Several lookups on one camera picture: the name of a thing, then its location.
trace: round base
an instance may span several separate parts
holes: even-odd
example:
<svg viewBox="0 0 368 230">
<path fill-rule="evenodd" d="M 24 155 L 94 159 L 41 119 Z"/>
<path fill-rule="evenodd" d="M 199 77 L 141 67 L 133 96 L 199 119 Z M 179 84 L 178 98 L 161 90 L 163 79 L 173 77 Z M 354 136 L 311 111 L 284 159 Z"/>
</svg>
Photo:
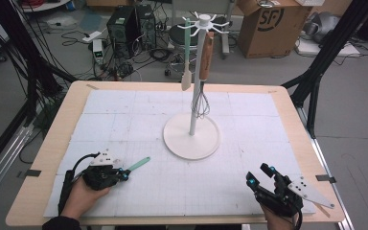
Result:
<svg viewBox="0 0 368 230">
<path fill-rule="evenodd" d="M 205 158 L 217 150 L 218 126 L 209 117 L 196 120 L 195 134 L 190 135 L 191 114 L 177 114 L 164 126 L 164 141 L 176 155 L 189 160 Z"/>
</svg>

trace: table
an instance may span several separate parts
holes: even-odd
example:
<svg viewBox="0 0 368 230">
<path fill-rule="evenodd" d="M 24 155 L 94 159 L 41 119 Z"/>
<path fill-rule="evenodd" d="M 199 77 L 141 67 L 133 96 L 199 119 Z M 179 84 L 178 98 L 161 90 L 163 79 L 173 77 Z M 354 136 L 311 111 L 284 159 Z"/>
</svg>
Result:
<svg viewBox="0 0 368 230">
<path fill-rule="evenodd" d="M 38 226 L 47 221 L 43 217 L 58 165 L 66 152 L 71 134 L 79 120 L 91 90 L 144 90 L 180 91 L 178 83 L 150 82 L 74 82 L 44 140 L 31 170 L 41 171 L 39 177 L 27 177 L 11 207 L 6 222 L 9 226 Z M 311 185 L 335 204 L 334 209 L 319 209 L 311 216 L 304 216 L 304 222 L 340 222 L 344 219 L 334 190 L 328 182 L 318 182 L 315 176 L 324 174 L 311 145 L 309 136 L 289 98 L 281 86 L 258 85 L 205 85 L 205 91 L 242 92 L 271 94 L 285 127 L 287 137 L 299 162 L 304 177 Z M 126 225 L 126 224 L 207 224 L 207 223 L 256 223 L 265 222 L 260 216 L 215 216 L 215 217 L 151 217 L 151 218 L 82 218 L 82 225 Z"/>
</svg>

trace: hand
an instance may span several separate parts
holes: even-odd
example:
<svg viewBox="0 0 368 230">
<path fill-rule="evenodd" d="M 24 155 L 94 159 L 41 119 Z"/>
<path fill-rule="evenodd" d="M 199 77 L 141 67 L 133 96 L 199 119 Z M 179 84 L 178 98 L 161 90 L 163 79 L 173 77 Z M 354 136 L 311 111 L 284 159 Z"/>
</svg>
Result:
<svg viewBox="0 0 368 230">
<path fill-rule="evenodd" d="M 78 220 L 82 214 L 88 211 L 99 198 L 109 193 L 110 188 L 95 191 L 89 188 L 80 177 L 74 182 L 70 196 L 65 203 L 61 216 Z"/>
<path fill-rule="evenodd" d="M 292 230 L 294 228 L 292 218 L 279 217 L 267 207 L 263 205 L 261 205 L 261 207 L 264 212 L 264 217 L 267 220 L 268 230 Z"/>
</svg>

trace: sleeve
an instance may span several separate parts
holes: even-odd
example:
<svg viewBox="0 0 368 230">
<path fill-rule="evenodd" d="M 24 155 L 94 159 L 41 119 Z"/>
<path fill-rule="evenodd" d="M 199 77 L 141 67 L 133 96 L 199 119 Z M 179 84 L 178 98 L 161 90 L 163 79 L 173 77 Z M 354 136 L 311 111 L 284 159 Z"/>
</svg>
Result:
<svg viewBox="0 0 368 230">
<path fill-rule="evenodd" d="M 42 226 L 43 230 L 81 230 L 80 223 L 73 218 L 56 217 L 45 222 Z"/>
</svg>

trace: white stand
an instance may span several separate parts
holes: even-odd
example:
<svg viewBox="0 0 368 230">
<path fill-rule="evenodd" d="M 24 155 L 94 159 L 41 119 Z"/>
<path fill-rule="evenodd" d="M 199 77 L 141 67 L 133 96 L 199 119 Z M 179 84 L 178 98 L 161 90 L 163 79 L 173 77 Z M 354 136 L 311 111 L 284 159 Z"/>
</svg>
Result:
<svg viewBox="0 0 368 230">
<path fill-rule="evenodd" d="M 197 27 L 197 30 L 195 33 L 191 34 L 191 36 L 194 36 L 199 32 L 198 45 L 196 47 L 197 59 L 193 102 L 199 93 L 199 68 L 206 32 L 210 29 L 214 29 L 221 33 L 219 30 L 214 28 L 214 25 L 216 24 L 211 22 L 216 16 L 211 18 L 211 16 L 207 14 L 198 16 L 195 13 L 195 15 L 199 21 L 195 22 L 195 24 L 190 27 L 181 27 L 187 30 L 191 27 Z M 198 119 L 194 111 L 191 114 L 178 114 L 169 119 L 164 127 L 163 136 L 167 147 L 174 154 L 190 160 L 198 160 L 211 155 L 215 150 L 217 150 L 220 143 L 219 129 L 215 122 L 206 116 L 202 119 Z"/>
<path fill-rule="evenodd" d="M 210 156 L 220 143 L 217 124 L 209 117 L 198 119 L 196 134 L 190 135 L 188 131 L 190 120 L 190 113 L 177 114 L 169 119 L 163 133 L 167 147 L 174 154 L 189 160 Z"/>
</svg>

